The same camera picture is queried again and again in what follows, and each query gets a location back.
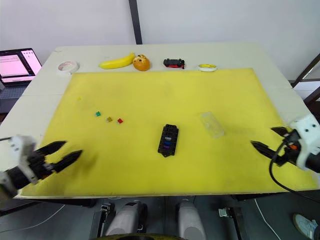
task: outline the gray floor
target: gray floor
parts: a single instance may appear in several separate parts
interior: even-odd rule
[[[319,192],[311,193],[320,198]],[[139,197],[99,199],[92,208],[66,205],[49,221],[28,230],[0,233],[0,240],[88,240],[93,214],[103,202],[115,203],[116,210],[124,204],[139,199],[148,205],[149,233],[177,235],[175,205],[183,198],[197,207],[208,240],[237,240],[233,220],[220,218],[218,208],[241,207],[245,228],[251,240],[276,240],[275,235],[263,222],[253,200],[236,201],[231,196],[188,197]],[[300,213],[320,223],[320,207],[317,203],[291,193],[257,198],[258,204],[273,229],[282,240],[305,240],[292,223],[292,214]],[[45,220],[62,205],[41,203],[24,210],[0,217],[0,231],[25,228]]]

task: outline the white wall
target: white wall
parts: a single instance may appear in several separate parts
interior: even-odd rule
[[[136,44],[128,0],[0,0],[0,49]]]
[[[295,80],[320,52],[319,0],[137,3],[144,44],[259,42],[288,80]]]

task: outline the white tape roll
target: white tape roll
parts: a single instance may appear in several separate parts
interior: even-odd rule
[[[198,65],[198,69],[202,72],[213,72],[217,70],[217,66],[212,64],[200,64]]]
[[[58,72],[62,75],[71,75],[79,69],[76,61],[65,61],[58,66]]]

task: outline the black cable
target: black cable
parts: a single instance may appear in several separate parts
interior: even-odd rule
[[[5,140],[9,140],[9,139],[11,139],[11,137],[0,138],[0,142],[1,142],[1,141],[5,141]]]
[[[278,156],[279,152],[281,151],[281,149],[283,148],[284,145],[285,145],[285,142],[283,141],[283,142],[281,143],[281,145],[280,145],[280,146],[277,148],[277,150],[275,151],[274,155],[272,156],[272,159],[271,159],[271,162],[270,162],[270,165],[269,165],[270,177],[272,178],[272,180],[273,180],[276,184],[278,184],[278,185],[279,185],[280,187],[282,187],[283,189],[285,189],[285,190],[287,190],[287,191],[289,191],[289,192],[291,192],[291,193],[293,193],[293,194],[295,194],[295,195],[297,195],[297,196],[300,196],[300,197],[309,199],[309,200],[311,200],[311,201],[314,201],[314,202],[320,204],[320,199],[316,199],[316,198],[313,198],[313,197],[311,197],[311,196],[305,195],[305,194],[303,194],[303,193],[301,193],[301,192],[297,192],[297,191],[295,191],[295,190],[292,190],[292,189],[286,187],[285,185],[282,185],[282,184],[281,184],[280,182],[278,182],[278,180],[275,178],[275,176],[274,176],[274,174],[273,174],[273,172],[272,172],[272,166],[273,166],[273,164],[276,162],[277,156]]]

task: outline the white cable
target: white cable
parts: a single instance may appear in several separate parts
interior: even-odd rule
[[[9,230],[4,230],[4,231],[0,231],[0,234],[2,233],[6,233],[6,232],[11,232],[11,231],[22,231],[22,230],[27,230],[27,229],[32,229],[32,228],[35,228],[43,223],[45,223],[46,221],[48,221],[49,219],[51,219],[54,215],[56,215],[61,209],[64,208],[65,205],[63,205],[62,207],[59,208],[58,211],[56,211],[54,214],[52,214],[50,217],[48,217],[46,220],[36,224],[36,225],[33,225],[33,226],[29,226],[29,227],[24,227],[24,228],[17,228],[17,229],[9,229]]]
[[[258,210],[259,210],[259,212],[260,212],[260,214],[261,214],[261,217],[262,217],[263,221],[265,222],[265,224],[271,229],[271,231],[274,233],[274,235],[275,235],[279,240],[281,240],[281,238],[279,237],[279,235],[275,232],[275,230],[274,230],[274,229],[269,225],[269,223],[266,221],[264,215],[262,214],[262,211],[260,210],[260,207],[259,207],[259,205],[258,205],[258,203],[257,203],[257,200],[254,199],[254,201],[255,201],[256,207],[258,208]]]

